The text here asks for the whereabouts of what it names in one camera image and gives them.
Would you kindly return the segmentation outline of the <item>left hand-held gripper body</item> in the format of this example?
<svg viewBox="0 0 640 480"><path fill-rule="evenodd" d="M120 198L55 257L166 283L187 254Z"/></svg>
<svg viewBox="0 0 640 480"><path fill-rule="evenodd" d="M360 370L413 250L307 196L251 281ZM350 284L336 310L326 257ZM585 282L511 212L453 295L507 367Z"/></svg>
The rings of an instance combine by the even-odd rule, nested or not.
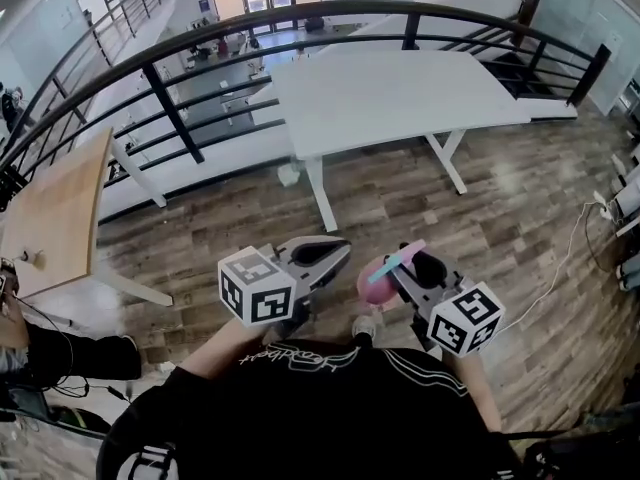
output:
<svg viewBox="0 0 640 480"><path fill-rule="evenodd" d="M310 318L313 267L306 246L249 246L218 262L219 298L245 327L271 325L286 338Z"/></svg>

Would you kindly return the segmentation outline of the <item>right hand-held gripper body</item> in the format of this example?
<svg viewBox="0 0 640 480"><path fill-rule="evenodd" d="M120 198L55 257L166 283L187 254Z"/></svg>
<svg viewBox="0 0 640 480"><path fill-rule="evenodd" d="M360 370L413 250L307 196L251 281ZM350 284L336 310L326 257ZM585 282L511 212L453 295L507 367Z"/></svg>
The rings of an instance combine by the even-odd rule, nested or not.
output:
<svg viewBox="0 0 640 480"><path fill-rule="evenodd" d="M496 336L506 308L486 282L468 277L418 299L414 332L422 347L458 358L474 354Z"/></svg>

